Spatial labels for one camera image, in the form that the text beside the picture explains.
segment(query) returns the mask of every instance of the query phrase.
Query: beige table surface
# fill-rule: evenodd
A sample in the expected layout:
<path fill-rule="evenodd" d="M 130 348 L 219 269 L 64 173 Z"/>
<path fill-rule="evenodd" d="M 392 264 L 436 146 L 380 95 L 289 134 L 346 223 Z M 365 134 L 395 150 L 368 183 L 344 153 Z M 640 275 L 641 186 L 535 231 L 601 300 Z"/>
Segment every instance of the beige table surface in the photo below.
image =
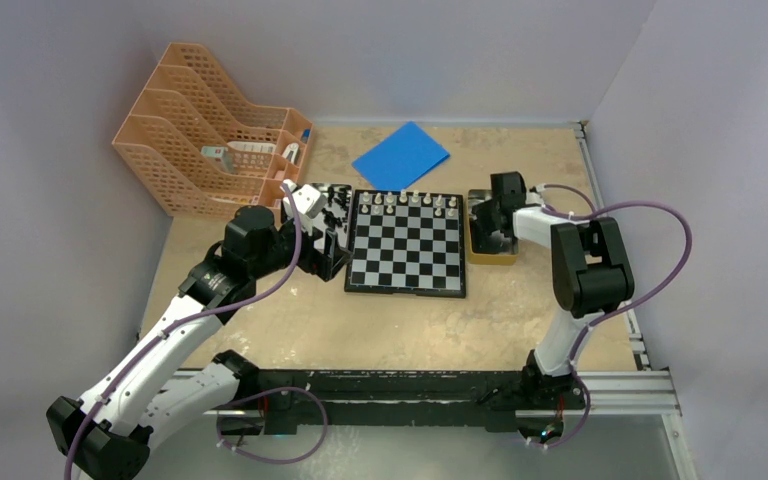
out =
<path fill-rule="evenodd" d="M 490 188 L 490 174 L 518 170 L 527 185 L 564 183 L 590 192 L 572 130 L 424 127 L 451 157 L 411 188 L 466 196 Z M 394 127 L 322 127 L 306 182 L 369 188 L 351 162 Z M 585 211 L 564 191 L 547 192 L 561 211 Z M 190 268 L 223 236 L 224 221 L 176 217 L 158 265 L 142 331 L 160 318 Z M 262 368 L 520 369 L 557 308 L 549 251 L 520 242 L 512 267 L 469 265 L 467 298 L 347 294 L 343 273 L 324 283 L 301 271 L 271 297 L 244 308 L 184 363 L 201 368 L 234 349 Z M 258 283 L 272 285 L 281 273 Z M 593 334 L 582 370 L 635 370 L 622 318 Z"/>

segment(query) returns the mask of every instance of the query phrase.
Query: gray wall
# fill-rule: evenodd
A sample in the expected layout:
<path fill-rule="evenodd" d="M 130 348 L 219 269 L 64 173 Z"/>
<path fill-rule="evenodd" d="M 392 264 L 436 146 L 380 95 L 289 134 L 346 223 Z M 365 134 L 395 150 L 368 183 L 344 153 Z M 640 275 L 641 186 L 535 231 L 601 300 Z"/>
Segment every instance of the gray wall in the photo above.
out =
<path fill-rule="evenodd" d="M 686 271 L 639 314 L 702 477 L 768 478 L 768 2 L 659 0 L 592 120 L 607 201 L 693 224 Z M 681 239 L 664 215 L 621 220 L 642 292 Z"/>
<path fill-rule="evenodd" d="M 655 0 L 134 0 L 152 47 L 210 46 L 317 120 L 589 118 Z"/>
<path fill-rule="evenodd" d="M 0 1 L 0 478 L 133 344 L 169 220 L 110 146 L 154 56 L 125 0 Z"/>

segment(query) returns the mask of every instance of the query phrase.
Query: chessboard square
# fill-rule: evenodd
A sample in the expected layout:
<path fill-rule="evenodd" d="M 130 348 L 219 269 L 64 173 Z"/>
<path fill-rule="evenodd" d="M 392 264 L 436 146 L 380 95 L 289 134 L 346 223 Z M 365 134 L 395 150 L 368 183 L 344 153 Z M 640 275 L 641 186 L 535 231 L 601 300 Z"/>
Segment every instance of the chessboard square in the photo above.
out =
<path fill-rule="evenodd" d="M 407 286 L 406 285 L 406 283 L 407 283 L 406 282 L 406 277 L 407 277 L 407 275 L 404 275 L 402 273 L 394 273 L 393 274 L 393 280 L 390 283 L 390 286 L 392 286 L 392 287 L 401 287 L 401 288 L 406 287 Z"/>

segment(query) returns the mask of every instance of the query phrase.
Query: wall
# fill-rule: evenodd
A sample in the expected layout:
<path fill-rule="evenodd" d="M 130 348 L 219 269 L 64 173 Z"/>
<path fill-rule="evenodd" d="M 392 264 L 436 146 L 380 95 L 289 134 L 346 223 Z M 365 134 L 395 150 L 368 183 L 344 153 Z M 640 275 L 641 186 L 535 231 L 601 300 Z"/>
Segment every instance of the wall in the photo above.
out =
<path fill-rule="evenodd" d="M 110 141 L 155 62 L 124 0 L 0 1 L 0 478 L 133 344 L 168 218 Z"/>
<path fill-rule="evenodd" d="M 609 203 L 669 202 L 694 228 L 686 271 L 639 316 L 702 478 L 768 478 L 768 2 L 658 1 L 589 135 Z M 678 228 L 621 220 L 642 292 Z"/>
<path fill-rule="evenodd" d="M 654 0 L 135 0 L 156 55 L 208 45 L 244 93 L 319 121 L 589 118 Z"/>

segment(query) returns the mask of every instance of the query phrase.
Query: blue cloth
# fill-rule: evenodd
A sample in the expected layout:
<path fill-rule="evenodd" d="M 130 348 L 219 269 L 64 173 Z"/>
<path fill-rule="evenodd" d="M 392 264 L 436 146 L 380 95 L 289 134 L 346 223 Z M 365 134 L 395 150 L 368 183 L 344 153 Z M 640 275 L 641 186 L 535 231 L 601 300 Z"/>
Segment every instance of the blue cloth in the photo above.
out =
<path fill-rule="evenodd" d="M 352 162 L 376 190 L 403 190 L 449 158 L 449 152 L 414 122 L 404 124 Z"/>

